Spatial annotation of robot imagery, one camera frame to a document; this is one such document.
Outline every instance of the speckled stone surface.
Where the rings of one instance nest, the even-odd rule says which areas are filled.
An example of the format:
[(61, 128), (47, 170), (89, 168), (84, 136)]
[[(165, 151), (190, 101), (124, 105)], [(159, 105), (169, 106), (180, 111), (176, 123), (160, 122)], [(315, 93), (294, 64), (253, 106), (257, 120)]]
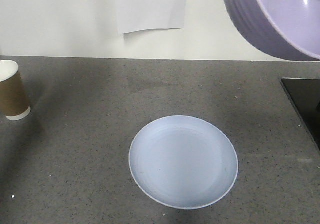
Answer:
[[(32, 103), (0, 116), (1, 224), (320, 223), (320, 152), (280, 82), (319, 78), (319, 63), (0, 59), (20, 64)], [(239, 174), (218, 203), (165, 207), (133, 181), (133, 138), (170, 115), (232, 141)]]

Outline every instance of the black surface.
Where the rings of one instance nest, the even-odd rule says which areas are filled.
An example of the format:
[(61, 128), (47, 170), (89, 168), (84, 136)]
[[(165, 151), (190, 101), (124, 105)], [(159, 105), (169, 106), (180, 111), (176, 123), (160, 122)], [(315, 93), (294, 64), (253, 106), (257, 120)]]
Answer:
[(293, 104), (320, 148), (320, 79), (282, 79)]

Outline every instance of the white wall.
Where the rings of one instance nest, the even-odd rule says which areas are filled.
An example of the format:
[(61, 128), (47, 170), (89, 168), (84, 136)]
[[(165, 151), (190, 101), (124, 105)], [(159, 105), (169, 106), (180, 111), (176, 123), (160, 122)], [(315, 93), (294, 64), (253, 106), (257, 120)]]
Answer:
[(233, 26), (223, 0), (187, 0), (185, 27), (117, 33), (115, 0), (0, 0), (0, 55), (275, 61)]

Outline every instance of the bowl rim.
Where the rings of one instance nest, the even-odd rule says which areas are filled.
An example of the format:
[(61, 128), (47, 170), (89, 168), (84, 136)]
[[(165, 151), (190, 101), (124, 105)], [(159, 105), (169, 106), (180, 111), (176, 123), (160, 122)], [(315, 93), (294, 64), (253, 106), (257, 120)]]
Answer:
[(278, 25), (275, 23), (275, 21), (273, 20), (273, 18), (271, 17), (271, 15), (269, 14), (269, 12), (267, 11), (267, 9), (265, 8), (265, 5), (263, 4), (262, 0), (256, 0), (256, 2), (258, 3), (258, 6), (260, 7), (261, 11), (263, 12), (264, 16), (266, 17), (266, 19), (269, 21), (269, 23), (272, 25), (272, 27), (275, 29), (275, 31), (289, 44), (291, 45), (293, 48), (295, 48), (297, 51), (316, 59), (315, 61), (319, 61), (320, 60), (320, 54), (315, 54), (301, 46), (298, 46), (297, 44), (295, 44), (294, 42), (292, 42), (286, 35), (283, 34), (283, 32), (281, 31), (281, 29), (278, 27)]

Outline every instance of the induction cooktop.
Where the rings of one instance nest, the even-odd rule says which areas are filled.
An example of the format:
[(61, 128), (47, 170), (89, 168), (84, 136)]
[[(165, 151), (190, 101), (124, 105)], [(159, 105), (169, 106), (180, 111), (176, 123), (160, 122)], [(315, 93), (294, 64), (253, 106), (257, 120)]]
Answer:
[(320, 148), (320, 79), (283, 78), (282, 84)]

